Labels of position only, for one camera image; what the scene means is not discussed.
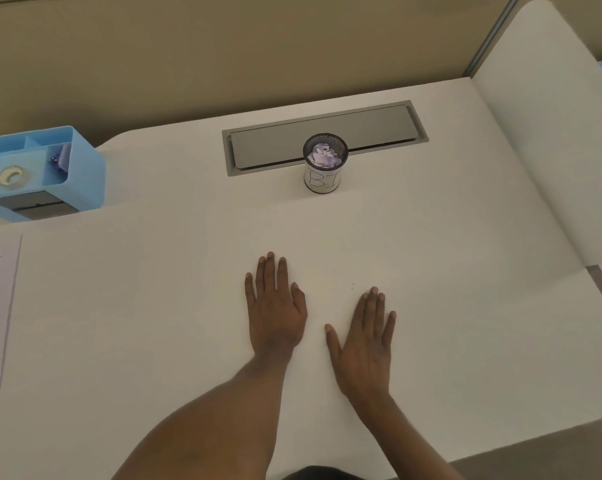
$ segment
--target blue plastic organizer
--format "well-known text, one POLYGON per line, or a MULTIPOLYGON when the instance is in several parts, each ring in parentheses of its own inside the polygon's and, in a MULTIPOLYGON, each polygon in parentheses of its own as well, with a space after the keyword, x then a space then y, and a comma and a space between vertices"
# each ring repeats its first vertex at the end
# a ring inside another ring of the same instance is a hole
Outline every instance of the blue plastic organizer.
POLYGON ((103 206, 106 164, 72 126, 0 136, 0 217, 29 221, 103 206))

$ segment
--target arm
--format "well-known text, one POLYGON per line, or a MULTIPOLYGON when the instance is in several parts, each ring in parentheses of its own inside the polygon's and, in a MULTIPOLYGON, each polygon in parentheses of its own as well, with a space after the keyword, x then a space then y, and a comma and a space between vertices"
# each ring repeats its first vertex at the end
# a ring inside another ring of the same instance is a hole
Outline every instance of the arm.
POLYGON ((233 379, 159 423, 113 480, 264 479, 277 439, 283 380, 305 330, 305 296, 288 287, 288 265, 259 259, 257 296, 245 278, 254 357, 233 379))
POLYGON ((395 312, 390 312, 385 323, 385 295, 372 288, 358 301, 343 348, 334 328, 325 326, 338 387, 401 480, 462 480, 390 396, 390 344, 395 323, 395 312))

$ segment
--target forearm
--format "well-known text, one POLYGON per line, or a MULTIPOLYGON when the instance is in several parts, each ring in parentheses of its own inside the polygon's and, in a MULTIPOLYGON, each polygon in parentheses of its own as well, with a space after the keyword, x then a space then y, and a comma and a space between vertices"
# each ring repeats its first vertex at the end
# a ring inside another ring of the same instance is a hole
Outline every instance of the forearm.
POLYGON ((400 480, 462 480, 409 423, 389 394, 355 408, 400 480))
POLYGON ((291 353, 264 347, 233 379, 158 424, 113 480, 264 478, 291 353))

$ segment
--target finger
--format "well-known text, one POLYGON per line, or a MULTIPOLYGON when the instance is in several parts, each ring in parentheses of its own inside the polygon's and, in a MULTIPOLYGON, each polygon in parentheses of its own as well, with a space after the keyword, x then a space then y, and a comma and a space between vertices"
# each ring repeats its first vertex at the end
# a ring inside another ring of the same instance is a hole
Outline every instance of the finger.
POLYGON ((379 289, 373 286, 367 295, 365 302, 365 314, 363 315, 363 332, 368 337, 374 336, 374 319, 376 319, 376 299, 378 298, 379 289))
POLYGON ((265 275, 263 276, 265 281, 265 291, 274 291, 274 253, 270 251, 268 258, 265 260, 265 275))
POLYGON ((263 274, 265 272, 265 258, 261 256, 259 258, 259 264, 257 264, 257 296, 263 295, 265 293, 265 283, 263 282, 263 274))
POLYGON ((390 348, 392 344, 392 334, 394 333, 394 325, 396 324, 396 312, 390 312, 387 317, 387 323, 385 324, 385 330, 383 330, 383 337, 381 343, 386 349, 390 348))
POLYGON ((383 323, 385 322, 385 295, 379 293, 376 300, 376 318, 374 319, 374 338, 381 340, 383 335, 383 323))
POLYGON ((365 300, 367 299, 367 293, 363 293, 361 298, 358 299, 354 314, 352 315, 352 323, 349 326, 349 335, 361 332, 363 330, 363 315, 365 313, 365 300))
POLYGON ((277 271, 277 290, 283 291, 284 293, 289 293, 288 260, 285 258, 279 259, 279 270, 277 271))
POLYGON ((245 275, 245 299, 248 301, 248 309, 254 305, 255 301, 257 301, 256 297, 254 296, 251 273, 245 275))
POLYGON ((336 370, 338 359, 340 358, 341 348, 338 341, 337 331, 332 325, 325 326, 325 340, 328 343, 329 359, 332 362, 332 368, 336 370))
POLYGON ((303 320, 307 318, 307 306, 305 305, 305 293, 301 291, 299 285, 292 283, 292 302, 299 310, 303 320))

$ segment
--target white desk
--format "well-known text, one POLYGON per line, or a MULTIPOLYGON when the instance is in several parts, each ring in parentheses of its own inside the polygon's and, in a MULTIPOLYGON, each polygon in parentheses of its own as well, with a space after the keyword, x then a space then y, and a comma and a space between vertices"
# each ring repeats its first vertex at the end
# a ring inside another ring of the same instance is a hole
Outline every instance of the white desk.
POLYGON ((470 80, 149 128, 101 150, 103 209, 3 226, 24 237, 0 479, 107 479, 154 424, 230 378, 251 355, 243 276, 269 250, 310 312, 272 477, 316 463, 393 476, 324 345, 323 324, 343 336, 371 285, 398 311, 392 393, 447 459, 602 417, 602 297, 470 80), (353 156, 333 194, 308 191, 302 166, 226 176, 223 129, 403 100, 431 141, 353 156))

